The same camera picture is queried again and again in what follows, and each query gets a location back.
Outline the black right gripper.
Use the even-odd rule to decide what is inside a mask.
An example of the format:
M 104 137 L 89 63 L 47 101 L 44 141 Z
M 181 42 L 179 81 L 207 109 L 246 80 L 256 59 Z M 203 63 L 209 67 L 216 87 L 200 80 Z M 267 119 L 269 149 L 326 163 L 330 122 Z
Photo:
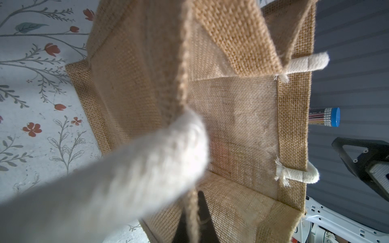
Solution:
M 356 159 L 352 159 L 344 149 L 347 145 L 365 150 Z M 383 199 L 389 200 L 389 144 L 387 142 L 337 137 L 332 142 L 332 147 L 355 177 Z

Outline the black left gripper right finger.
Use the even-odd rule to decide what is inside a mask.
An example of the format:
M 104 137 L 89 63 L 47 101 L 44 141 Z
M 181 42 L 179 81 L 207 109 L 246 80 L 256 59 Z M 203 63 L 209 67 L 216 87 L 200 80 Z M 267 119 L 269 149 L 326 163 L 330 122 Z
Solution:
M 198 191 L 200 243 L 219 243 L 205 195 Z

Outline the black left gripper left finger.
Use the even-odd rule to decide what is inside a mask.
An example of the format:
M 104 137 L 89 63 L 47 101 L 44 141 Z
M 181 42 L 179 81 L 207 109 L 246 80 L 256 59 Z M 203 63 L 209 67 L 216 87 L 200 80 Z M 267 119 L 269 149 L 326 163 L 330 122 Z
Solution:
M 172 243 L 189 243 L 189 236 L 186 228 L 186 213 L 182 211 L 175 236 Z

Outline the brown paper tote bag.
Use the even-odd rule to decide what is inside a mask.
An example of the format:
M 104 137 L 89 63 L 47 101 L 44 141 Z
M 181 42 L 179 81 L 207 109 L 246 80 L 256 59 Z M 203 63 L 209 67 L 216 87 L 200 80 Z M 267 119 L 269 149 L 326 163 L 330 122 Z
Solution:
M 97 1 L 65 70 L 101 151 L 1 202 L 3 243 L 171 243 L 198 191 L 220 243 L 288 243 L 304 216 L 316 1 Z

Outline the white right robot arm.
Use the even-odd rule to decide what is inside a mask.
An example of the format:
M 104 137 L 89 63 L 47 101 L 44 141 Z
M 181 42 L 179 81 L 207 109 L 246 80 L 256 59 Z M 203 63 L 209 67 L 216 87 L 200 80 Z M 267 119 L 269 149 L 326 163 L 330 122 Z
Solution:
M 310 184 L 306 215 L 295 231 L 302 243 L 389 241 L 389 144 L 338 137 L 336 162 L 317 164 L 320 181 Z

